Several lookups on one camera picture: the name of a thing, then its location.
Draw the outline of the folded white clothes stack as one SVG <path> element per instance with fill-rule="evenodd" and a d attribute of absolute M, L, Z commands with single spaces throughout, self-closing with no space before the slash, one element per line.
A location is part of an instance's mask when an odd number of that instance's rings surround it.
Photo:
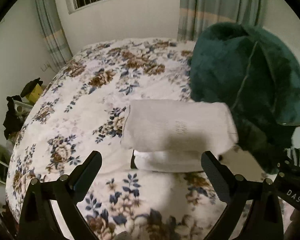
<path fill-rule="evenodd" d="M 134 150 L 134 164 L 139 170 L 155 172 L 201 172 L 201 154 L 196 151 L 138 152 Z"/>

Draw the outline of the white black-collared t-shirt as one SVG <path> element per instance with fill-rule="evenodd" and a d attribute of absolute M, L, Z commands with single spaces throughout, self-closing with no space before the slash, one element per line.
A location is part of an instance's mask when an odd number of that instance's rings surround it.
<path fill-rule="evenodd" d="M 211 151 L 222 154 L 238 142 L 227 105 L 220 102 L 133 100 L 121 145 L 139 152 Z"/>

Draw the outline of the black cloth on chair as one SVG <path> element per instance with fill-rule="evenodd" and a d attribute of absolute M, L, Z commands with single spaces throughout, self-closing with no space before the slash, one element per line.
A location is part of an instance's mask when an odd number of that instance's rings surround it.
<path fill-rule="evenodd" d="M 7 103 L 8 111 L 6 112 L 3 126 L 5 127 L 4 136 L 6 140 L 8 140 L 9 136 L 12 133 L 19 132 L 22 128 L 23 123 L 16 115 L 15 108 L 14 108 L 14 101 L 22 102 L 22 100 L 19 95 L 8 96 L 6 100 L 8 102 Z"/>

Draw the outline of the yellow box with black cap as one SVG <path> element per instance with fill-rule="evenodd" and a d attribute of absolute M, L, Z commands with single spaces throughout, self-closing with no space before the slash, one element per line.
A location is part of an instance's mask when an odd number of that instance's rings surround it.
<path fill-rule="evenodd" d="M 29 103 L 34 105 L 43 93 L 42 84 L 43 81 L 40 78 L 30 81 L 23 88 L 20 97 L 26 98 Z"/>

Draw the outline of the grey striped curtain left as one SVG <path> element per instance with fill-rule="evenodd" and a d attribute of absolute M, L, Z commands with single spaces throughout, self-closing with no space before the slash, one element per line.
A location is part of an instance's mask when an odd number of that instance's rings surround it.
<path fill-rule="evenodd" d="M 55 0 L 34 1 L 47 51 L 54 65 L 61 69 L 72 58 L 72 52 L 59 18 L 56 2 Z"/>

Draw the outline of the floral fleece bed blanket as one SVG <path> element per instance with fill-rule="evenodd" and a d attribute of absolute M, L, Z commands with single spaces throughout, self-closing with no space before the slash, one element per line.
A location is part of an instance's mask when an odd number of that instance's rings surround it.
<path fill-rule="evenodd" d="M 54 77 L 31 109 L 15 143 L 7 199 L 19 223 L 30 181 L 70 175 L 91 152 L 102 166 L 77 203 L 98 239 L 206 239 L 226 204 L 207 175 L 130 168 L 134 149 L 121 145 L 133 100 L 191 98 L 195 43 L 131 38 L 91 44 Z M 50 201 L 62 234 L 74 239 L 58 203 Z"/>

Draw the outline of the grey striped curtain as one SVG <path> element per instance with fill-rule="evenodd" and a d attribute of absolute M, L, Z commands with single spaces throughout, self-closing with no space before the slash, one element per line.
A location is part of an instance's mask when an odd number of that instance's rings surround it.
<path fill-rule="evenodd" d="M 198 39 L 209 26 L 231 22 L 260 25 L 265 0 L 180 0 L 177 39 Z"/>
<path fill-rule="evenodd" d="M 59 18 L 56 2 L 55 0 L 34 1 L 47 51 L 54 65 L 61 69 L 72 58 L 72 52 Z"/>

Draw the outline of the grey striped curtain right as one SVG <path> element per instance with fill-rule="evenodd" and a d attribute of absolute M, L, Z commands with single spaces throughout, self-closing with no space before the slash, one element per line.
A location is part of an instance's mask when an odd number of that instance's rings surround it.
<path fill-rule="evenodd" d="M 180 0 L 177 39 L 198 39 L 209 26 L 231 22 L 260 25 L 265 0 Z"/>

